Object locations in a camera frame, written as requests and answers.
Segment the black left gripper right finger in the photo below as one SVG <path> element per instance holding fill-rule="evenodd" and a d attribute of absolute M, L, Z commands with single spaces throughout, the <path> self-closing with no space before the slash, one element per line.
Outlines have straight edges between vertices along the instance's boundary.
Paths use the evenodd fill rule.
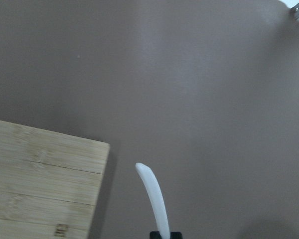
<path fill-rule="evenodd" d="M 181 232 L 170 232 L 170 239 L 182 239 Z"/>

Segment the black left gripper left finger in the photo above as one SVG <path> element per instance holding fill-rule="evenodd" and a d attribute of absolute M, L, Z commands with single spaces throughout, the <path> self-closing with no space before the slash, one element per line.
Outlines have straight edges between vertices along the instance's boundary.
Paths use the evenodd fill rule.
<path fill-rule="evenodd" d="M 149 234 L 149 239 L 162 239 L 159 231 L 152 231 Z"/>

